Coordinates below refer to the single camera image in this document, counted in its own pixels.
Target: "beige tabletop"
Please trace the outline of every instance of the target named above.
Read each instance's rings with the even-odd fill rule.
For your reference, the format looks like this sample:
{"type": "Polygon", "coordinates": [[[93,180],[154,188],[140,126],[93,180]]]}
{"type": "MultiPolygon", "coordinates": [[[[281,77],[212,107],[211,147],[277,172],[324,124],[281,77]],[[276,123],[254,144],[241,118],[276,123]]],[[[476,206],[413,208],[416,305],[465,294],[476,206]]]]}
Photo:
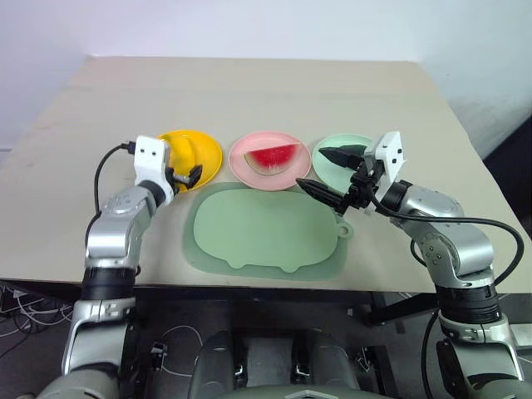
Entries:
{"type": "MultiPolygon", "coordinates": [[[[113,145],[176,129],[211,134],[227,155],[252,131],[286,131],[308,148],[324,136],[376,138],[400,131],[401,178],[457,198],[468,216],[502,220],[525,239],[525,256],[500,292],[532,291],[531,242],[467,134],[426,73],[410,62],[316,62],[155,57],[90,58],[36,120],[0,169],[0,278],[79,282],[93,214],[96,165],[113,145]]],[[[101,201],[134,181],[133,159],[113,155],[101,201]]],[[[226,160],[213,182],[235,181],[226,160]]],[[[379,214],[350,209],[347,262],[319,282],[201,272],[187,264],[181,235],[195,193],[160,209],[145,234],[138,283],[430,292],[409,238],[379,214]]],[[[513,239],[482,227],[495,273],[513,239]]]]}

